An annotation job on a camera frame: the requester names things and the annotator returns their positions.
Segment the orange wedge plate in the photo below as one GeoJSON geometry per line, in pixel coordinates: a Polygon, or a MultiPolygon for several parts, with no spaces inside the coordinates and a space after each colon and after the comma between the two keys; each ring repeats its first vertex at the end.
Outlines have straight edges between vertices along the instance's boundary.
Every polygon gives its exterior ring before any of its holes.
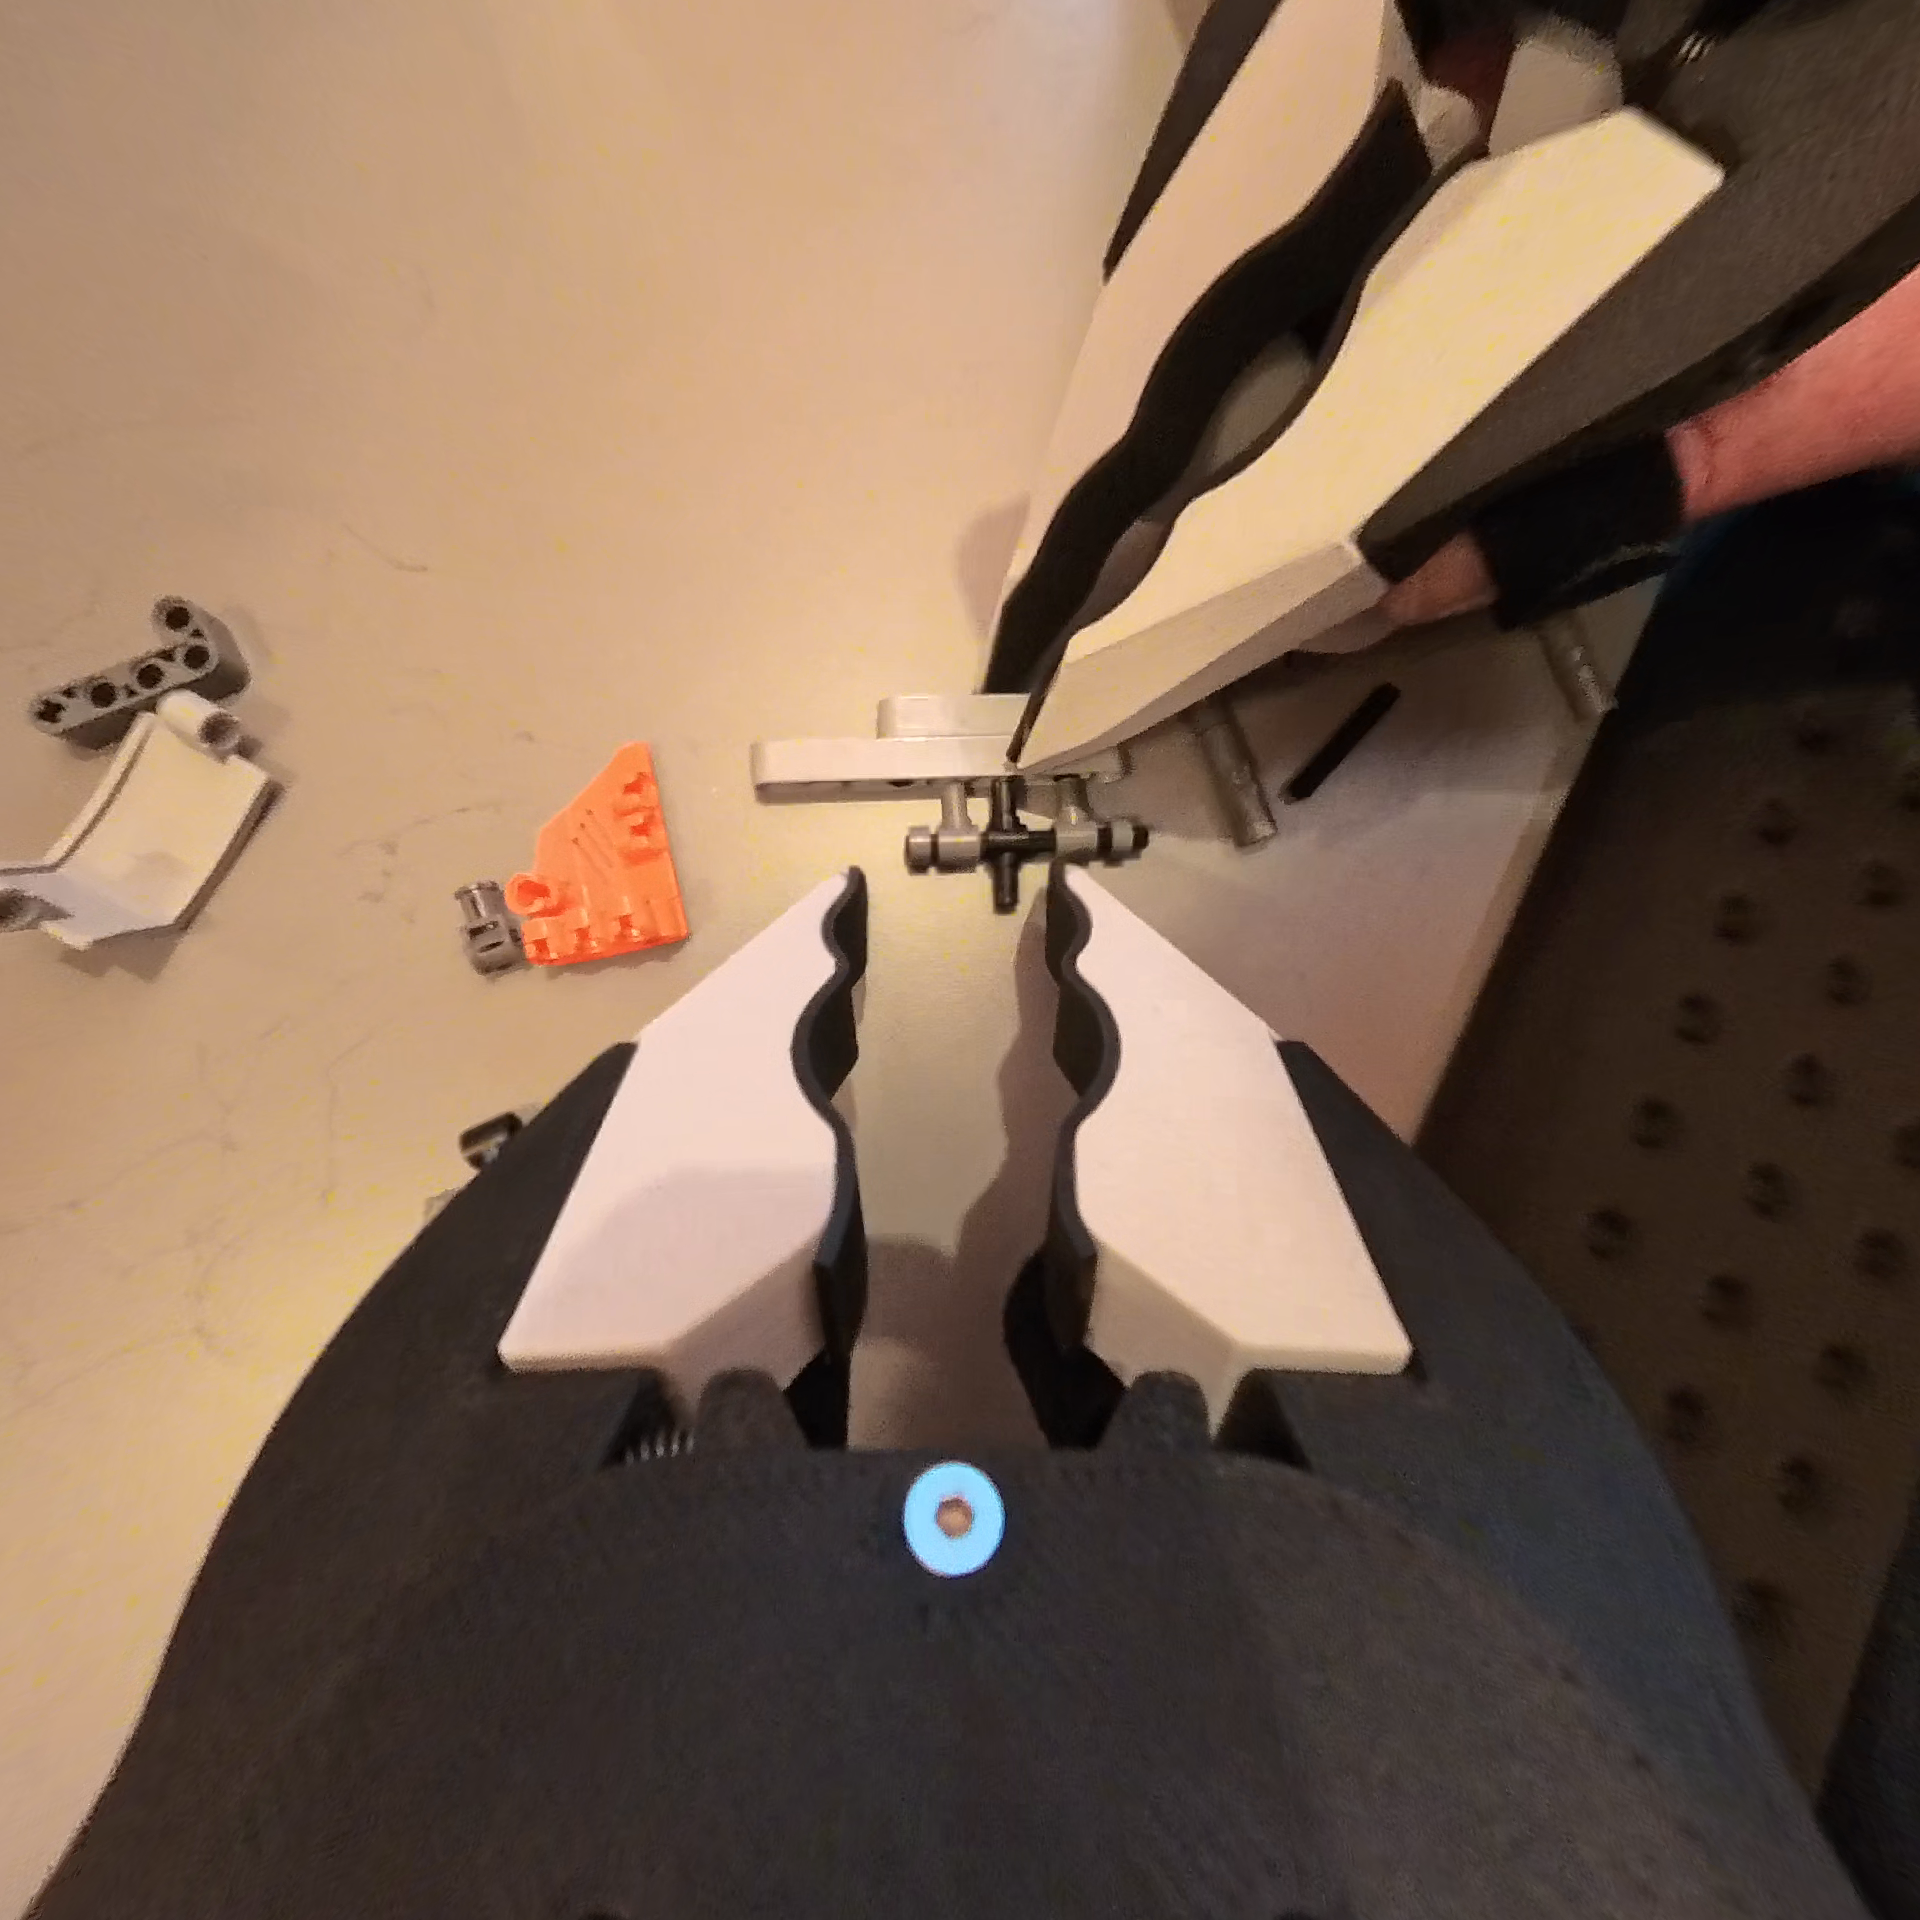
{"type": "Polygon", "coordinates": [[[510,877],[503,896],[538,967],[687,942],[687,899],[650,743],[624,743],[541,824],[533,866],[510,877]]]}

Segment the dark grey angled beam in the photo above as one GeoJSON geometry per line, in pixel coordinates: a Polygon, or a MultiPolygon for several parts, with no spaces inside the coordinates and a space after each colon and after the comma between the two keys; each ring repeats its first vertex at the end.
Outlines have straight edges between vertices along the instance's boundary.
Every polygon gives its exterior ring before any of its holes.
{"type": "Polygon", "coordinates": [[[117,746],[170,694],[197,694],[221,706],[251,686],[251,662],[237,637],[197,599],[155,599],[150,626],[151,640],[141,654],[34,694],[25,703],[30,726],[91,753],[117,746]]]}

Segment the grey axle connector piece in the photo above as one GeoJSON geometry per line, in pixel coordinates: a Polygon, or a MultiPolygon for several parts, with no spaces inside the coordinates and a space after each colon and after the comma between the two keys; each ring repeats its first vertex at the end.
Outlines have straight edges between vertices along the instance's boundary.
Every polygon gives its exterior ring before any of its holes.
{"type": "Polygon", "coordinates": [[[915,877],[987,874],[994,912],[1021,904],[1027,866],[1123,866],[1153,842],[1153,824],[1094,806],[1098,776],[973,776],[940,782],[940,816],[910,827],[904,866],[915,877]]]}

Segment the white curved panel piece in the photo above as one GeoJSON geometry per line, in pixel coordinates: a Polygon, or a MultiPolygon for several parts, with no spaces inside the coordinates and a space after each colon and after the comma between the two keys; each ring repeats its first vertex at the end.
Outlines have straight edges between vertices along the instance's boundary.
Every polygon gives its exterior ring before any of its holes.
{"type": "Polygon", "coordinates": [[[54,849],[4,867],[4,930],[85,950],[187,926],[277,797],[243,726],[204,694],[143,710],[54,849]]]}

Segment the black perforated panel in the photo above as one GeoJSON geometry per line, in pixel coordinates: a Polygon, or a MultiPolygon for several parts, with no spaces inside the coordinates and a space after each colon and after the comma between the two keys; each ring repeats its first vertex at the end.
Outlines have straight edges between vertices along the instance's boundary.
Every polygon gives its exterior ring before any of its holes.
{"type": "Polygon", "coordinates": [[[1917,476],[1654,599],[1424,1150],[1590,1343],[1824,1774],[1917,1489],[1917,476]]]}

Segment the small grey pin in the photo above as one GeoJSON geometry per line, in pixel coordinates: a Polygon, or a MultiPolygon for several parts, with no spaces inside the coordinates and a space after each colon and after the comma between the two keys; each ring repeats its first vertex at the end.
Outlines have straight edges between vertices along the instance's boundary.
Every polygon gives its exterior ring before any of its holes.
{"type": "Polygon", "coordinates": [[[1571,717],[1598,726],[1614,710],[1617,682],[1598,654],[1593,629],[1581,612],[1560,612],[1534,622],[1533,637],[1550,664],[1571,717]]]}

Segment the small black axle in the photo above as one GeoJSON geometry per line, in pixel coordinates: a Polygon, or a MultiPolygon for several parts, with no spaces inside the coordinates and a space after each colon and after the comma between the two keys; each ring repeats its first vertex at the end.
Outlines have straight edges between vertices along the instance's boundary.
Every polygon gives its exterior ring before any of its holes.
{"type": "Polygon", "coordinates": [[[1355,707],[1348,707],[1328,736],[1281,782],[1285,806],[1310,803],[1381,727],[1398,707],[1404,687],[1398,682],[1371,686],[1355,707]]]}

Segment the grey holed liftarm beam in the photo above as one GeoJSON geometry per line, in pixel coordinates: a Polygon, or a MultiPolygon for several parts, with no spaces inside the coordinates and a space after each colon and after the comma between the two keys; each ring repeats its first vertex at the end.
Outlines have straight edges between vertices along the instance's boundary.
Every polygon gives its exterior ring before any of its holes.
{"type": "Polygon", "coordinates": [[[987,792],[1013,773],[1005,746],[1023,694],[891,694],[871,733],[780,736],[750,749],[763,800],[883,800],[934,794],[948,782],[987,792]]]}

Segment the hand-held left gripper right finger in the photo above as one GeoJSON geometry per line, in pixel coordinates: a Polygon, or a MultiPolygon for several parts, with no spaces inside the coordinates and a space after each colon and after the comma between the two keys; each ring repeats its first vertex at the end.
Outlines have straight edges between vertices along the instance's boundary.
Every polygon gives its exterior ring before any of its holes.
{"type": "Polygon", "coordinates": [[[1073,1090],[1053,1339],[1123,1384],[1191,1379],[1208,1419],[1251,1374],[1404,1374],[1414,1343],[1281,1033],[1081,866],[1053,872],[1043,936],[1073,1090]]]}

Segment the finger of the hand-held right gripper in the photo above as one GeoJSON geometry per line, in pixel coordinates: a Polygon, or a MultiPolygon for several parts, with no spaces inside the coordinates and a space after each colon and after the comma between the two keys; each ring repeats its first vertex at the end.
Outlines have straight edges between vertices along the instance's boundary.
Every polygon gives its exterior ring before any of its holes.
{"type": "Polygon", "coordinates": [[[987,694],[1028,694],[1235,380],[1331,323],[1438,163],[1401,3],[1215,3],[1103,263],[1013,560],[987,694]]]}
{"type": "Polygon", "coordinates": [[[1070,640],[1008,759],[1054,770],[1293,652],[1371,644],[1387,580],[1363,523],[1720,182],[1715,156],[1638,107],[1451,173],[1360,284],[1301,410],[1070,640]]]}

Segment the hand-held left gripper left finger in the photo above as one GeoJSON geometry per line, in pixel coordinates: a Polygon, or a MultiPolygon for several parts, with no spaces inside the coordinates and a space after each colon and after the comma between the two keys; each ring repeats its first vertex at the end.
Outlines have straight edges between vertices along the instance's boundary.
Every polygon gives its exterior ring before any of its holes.
{"type": "Polygon", "coordinates": [[[870,1302],[851,1124],[871,892],[841,867],[650,1019],[498,1343],[514,1374],[721,1374],[847,1419],[870,1302]]]}

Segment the person's right hand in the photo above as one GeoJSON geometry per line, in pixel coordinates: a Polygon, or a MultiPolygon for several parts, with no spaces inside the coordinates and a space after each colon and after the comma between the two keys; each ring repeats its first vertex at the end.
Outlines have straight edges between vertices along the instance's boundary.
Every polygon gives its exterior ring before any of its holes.
{"type": "Polygon", "coordinates": [[[1610,597],[1695,524],[1867,469],[1917,463],[1917,270],[1788,364],[1661,436],[1484,509],[1381,599],[1395,629],[1491,612],[1517,629],[1610,597]]]}

